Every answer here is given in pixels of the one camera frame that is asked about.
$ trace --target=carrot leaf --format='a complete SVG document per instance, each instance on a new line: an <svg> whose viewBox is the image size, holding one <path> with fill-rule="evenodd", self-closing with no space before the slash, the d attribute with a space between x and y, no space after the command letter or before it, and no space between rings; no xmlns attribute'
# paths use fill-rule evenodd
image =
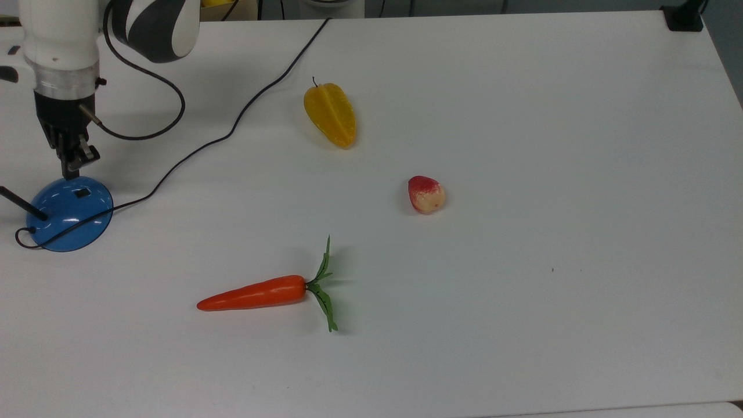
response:
<svg viewBox="0 0 743 418"><path fill-rule="evenodd" d="M325 291L320 288L320 285L317 283L313 283L309 286L307 286L307 290L312 292L313 295L317 298L317 301L320 304L320 307L322 308L322 313L325 314L325 316L328 318L328 331L333 332L335 329L338 330L338 326L333 321L333 303L330 300L330 296L328 296Z"/></svg>
<svg viewBox="0 0 743 418"><path fill-rule="evenodd" d="M330 302L330 296L320 287L319 282L327 276L333 274L328 271L328 265L330 264L330 236L328 235L328 243L325 245L325 253L322 255L322 263L320 263L320 269L317 271L315 278L307 283L307 290L312 292L317 298L317 301L322 308L322 313L328 318L328 331L333 332L335 329L338 330L338 326L333 321L333 304Z"/></svg>
<svg viewBox="0 0 743 418"><path fill-rule="evenodd" d="M328 235L328 244L325 246L325 253L322 255L322 262L320 263L320 268L319 270L317 270L317 274L315 274L315 278L312 279L310 283L317 283L321 279L329 276L330 273L327 273L327 274L325 273L328 270L329 264L330 264L330 235Z"/></svg>

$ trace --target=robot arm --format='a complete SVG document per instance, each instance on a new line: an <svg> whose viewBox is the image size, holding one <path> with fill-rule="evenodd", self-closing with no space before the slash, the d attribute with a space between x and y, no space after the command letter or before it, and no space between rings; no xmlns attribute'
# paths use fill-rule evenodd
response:
<svg viewBox="0 0 743 418"><path fill-rule="evenodd" d="M68 180L100 158L88 145L90 119L80 105L94 112L95 91L105 83L100 79L97 37L106 7L111 8L114 35L152 62L185 57L198 35L198 0L19 1L25 37L14 55L22 52L26 70L35 74L36 113ZM22 79L18 75L23 68L9 65L0 70L5 80Z"/></svg>

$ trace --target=black cable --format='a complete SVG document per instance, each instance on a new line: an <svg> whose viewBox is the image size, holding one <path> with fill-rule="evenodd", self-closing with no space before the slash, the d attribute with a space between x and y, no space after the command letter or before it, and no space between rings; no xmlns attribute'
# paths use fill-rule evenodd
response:
<svg viewBox="0 0 743 418"><path fill-rule="evenodd" d="M238 0L233 1L233 5L230 6L230 9L227 11L227 13L224 14L224 17L220 20L220 22L224 22L227 20L228 17L230 17L230 13L232 13L233 10L235 10L235 6L237 6Z"/></svg>
<svg viewBox="0 0 743 418"><path fill-rule="evenodd" d="M21 240L19 239L20 232L21 231L28 231L30 233L33 233L33 232L29 231L29 228L20 228L19 230L16 231L16 241L17 241L17 243L21 247L23 247L23 248L29 248L29 249L36 249L36 248L44 247L45 245L48 245L48 244L52 243L53 241L56 241L57 239L65 236L66 234L74 231L75 229L77 229L77 228L79 228L79 227L81 227L81 226L83 226L83 225L85 225L85 224L93 221L94 219L97 219L97 218L100 218L101 216L104 216L104 215L107 215L109 213L115 212L116 210L124 209L124 208L127 208L127 207L132 206L132 205L136 205L137 203L144 202L147 199L151 198L152 195L154 195L155 192L158 191L158 189L160 188L160 186L170 176L170 174L172 172L174 172L175 169L177 169L181 164L183 164L184 162L188 161L191 157L193 157L194 155L196 155L196 153L198 153L199 151L202 151L204 148L210 147L210 146L212 146L214 144L218 144L218 143L220 143L220 142L228 139L230 136L232 136L232 134L235 132L235 129L237 129L237 125L238 125L238 123L240 123L240 120L242 119L242 116L247 111L247 109L250 107L250 105L252 105L253 102L255 102L256 100L258 100L258 98L261 97L261 95L263 95L268 89L270 89L271 87L274 87L276 84L278 84L279 82L281 82L281 80L283 80L287 76L287 74L289 74L289 71L291 71L291 69L294 68L294 65L296 65L296 63L299 61L299 59L302 58L302 55L305 54L305 51L307 51L307 49L310 48L310 45L312 45L312 42L314 42L315 38L317 38L317 35L320 34L320 32L322 31L322 29L325 27L325 25L328 24L329 21L330 21L330 18L325 19L325 21L322 23L322 25L320 25L320 27L317 29L317 31L315 32L315 34L310 38L309 42L307 42L307 45L305 45L305 47L302 48L302 50L299 52L299 54L296 56L296 58L294 58L294 61L292 61L291 64L287 67L286 71L284 71L284 74L281 74L281 76L279 76L279 78L275 79L272 83L268 84L263 89L261 89L261 91L259 91L258 93L256 93L256 95L254 95L253 98L251 98L250 101L247 102L247 104L240 111L238 117L235 119L235 123L233 123L232 129L230 129L230 131L225 136L223 136L221 138L218 138L218 139L215 139L214 141L207 142L206 144L204 144L204 145L200 146L199 148L197 148L196 150L192 151L189 155L186 155L186 157L184 157L183 159L181 159L179 162L175 163L175 165L173 167L171 167L170 170L168 170L167 173L165 173L165 176L163 176L160 179L160 181L158 181L158 183L155 185L155 188L153 188L152 191L149 192L146 196L140 197L139 199L135 199L135 200L132 200L132 201L127 202L127 203L122 203L121 205L114 206L111 209L104 210L103 212L96 213L95 215L90 216L87 219L83 219L82 221L76 223L75 225L72 225L70 228L65 229L64 231L60 232L59 234L51 237L50 239L47 239L46 241L44 241L43 243L38 244L38 245L26 245L26 244L22 243Z"/></svg>
<svg viewBox="0 0 743 418"><path fill-rule="evenodd" d="M181 111L178 113L178 116L175 117L175 119L173 120L173 122L170 123L170 125L162 128L161 130L155 132L154 134L144 135L144 136L121 135L119 133L116 133L116 132L110 130L106 125L103 124L103 122L100 121L100 119L94 117L93 115L89 115L88 114L90 112L89 110L86 112L85 110L87 110L87 109L85 109L85 110L83 110L83 112L86 113L91 118L91 120L96 125L98 125L98 127L100 127L105 133L107 133L107 134L109 134L111 136L114 136L116 138L126 139L127 141L142 141L142 140L145 140L145 139L154 138L156 136L162 135L165 132L168 132L172 127L174 127L178 122L181 121L181 118L184 116L184 112L186 111L186 99L185 99L183 93L181 93L181 90L175 84L173 84L170 80L166 79L165 77L159 76L159 75L153 73L150 70L147 70L145 68L142 68L139 65L134 64L133 62L128 61L126 58L122 57L121 54L119 54L118 51L116 51L116 48L114 48L114 44L111 43L111 36L108 33L108 18L111 15L111 7L113 5L114 5L114 1L108 3L108 6L106 6L106 11L103 13L103 37L106 38L106 44L108 45L108 49L110 49L111 52L113 53L113 55L115 55L116 58L118 58L124 64L127 64L128 66L134 68L135 70L141 71L144 74L147 74L150 77L154 77L155 79L160 80L163 83L165 83L168 86L170 86L170 88L173 89L173 91L175 91L175 93L178 95L178 99L181 100Z"/></svg>

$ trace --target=toy fruit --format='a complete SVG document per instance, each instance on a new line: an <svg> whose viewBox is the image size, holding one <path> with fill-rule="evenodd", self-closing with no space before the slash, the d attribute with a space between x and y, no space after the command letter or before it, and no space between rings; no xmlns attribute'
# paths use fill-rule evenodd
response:
<svg viewBox="0 0 743 418"><path fill-rule="evenodd" d="M328 317L328 331L337 331L338 326L333 321L333 305L330 296L320 288L319 284L322 279L332 274L328 271L329 263L330 237L328 237L322 263L314 279L305 282L304 277L296 274L277 277L206 298L197 303L196 308L202 311L225 311L280 306L300 302L305 298L305 294L310 292L319 302L325 316Z"/></svg>
<svg viewBox="0 0 743 418"><path fill-rule="evenodd" d="M305 111L312 123L341 148L356 141L356 116L343 90L333 83L317 85L305 93Z"/></svg>
<svg viewBox="0 0 743 418"><path fill-rule="evenodd" d="M441 209L447 200L441 184L425 176L416 176L408 180L408 194L410 203L421 213L431 213Z"/></svg>

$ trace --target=strawberry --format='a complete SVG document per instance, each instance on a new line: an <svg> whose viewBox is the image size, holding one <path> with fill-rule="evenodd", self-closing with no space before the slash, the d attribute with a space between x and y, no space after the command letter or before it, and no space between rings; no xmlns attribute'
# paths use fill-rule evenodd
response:
<svg viewBox="0 0 743 418"><path fill-rule="evenodd" d="M408 194L410 203L421 213L431 213L438 210L447 200L441 184L428 177L416 176L408 180Z"/></svg>

